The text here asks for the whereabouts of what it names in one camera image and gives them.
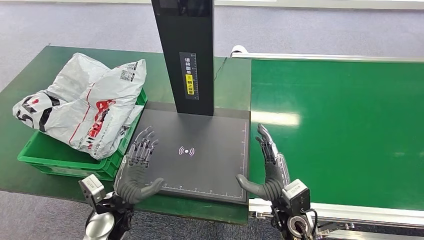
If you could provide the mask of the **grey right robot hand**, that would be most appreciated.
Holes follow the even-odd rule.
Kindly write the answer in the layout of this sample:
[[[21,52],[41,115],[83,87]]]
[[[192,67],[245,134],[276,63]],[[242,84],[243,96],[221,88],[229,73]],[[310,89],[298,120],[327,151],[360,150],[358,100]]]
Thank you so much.
[[[265,201],[275,201],[282,197],[283,188],[290,184],[290,174],[284,155],[278,150],[267,128],[259,123],[257,125],[259,142],[264,158],[265,181],[258,184],[249,181],[242,174],[236,176],[240,187],[248,193],[254,194]]]

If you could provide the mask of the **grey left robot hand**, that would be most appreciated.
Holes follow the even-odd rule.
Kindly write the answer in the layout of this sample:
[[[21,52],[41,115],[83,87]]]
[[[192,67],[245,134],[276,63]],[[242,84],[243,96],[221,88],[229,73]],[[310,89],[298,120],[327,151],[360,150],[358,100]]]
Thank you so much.
[[[150,185],[145,184],[150,160],[159,142],[154,136],[153,127],[148,126],[135,137],[115,176],[113,189],[129,204],[136,205],[155,195],[165,184],[162,177],[155,179]]]

